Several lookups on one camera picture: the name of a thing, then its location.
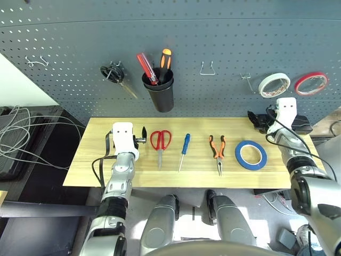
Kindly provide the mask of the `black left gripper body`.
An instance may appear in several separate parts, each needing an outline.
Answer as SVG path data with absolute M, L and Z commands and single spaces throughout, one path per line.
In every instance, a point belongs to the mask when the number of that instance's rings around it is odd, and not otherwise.
M 147 142 L 147 138 L 146 137 L 141 137 L 141 138 L 137 138 L 135 135 L 133 135 L 133 143 L 134 143 L 134 147 L 136 149 L 139 148 L 139 144 L 145 144 Z

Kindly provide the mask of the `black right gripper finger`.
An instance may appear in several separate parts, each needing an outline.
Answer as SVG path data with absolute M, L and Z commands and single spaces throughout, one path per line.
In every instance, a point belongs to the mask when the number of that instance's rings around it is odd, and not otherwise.
M 261 127 L 261 123 L 259 122 L 258 116 L 256 114 L 254 114 L 252 111 L 247 111 L 247 115 L 248 115 L 249 120 L 254 125 L 254 128 Z

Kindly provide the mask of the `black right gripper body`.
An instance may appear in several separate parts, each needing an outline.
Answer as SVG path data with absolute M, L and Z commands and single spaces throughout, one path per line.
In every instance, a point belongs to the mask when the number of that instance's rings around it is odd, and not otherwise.
M 275 117 L 271 117 L 268 114 L 259 114 L 256 115 L 258 124 L 256 125 L 256 129 L 259 132 L 267 132 L 271 125 L 274 124 Z

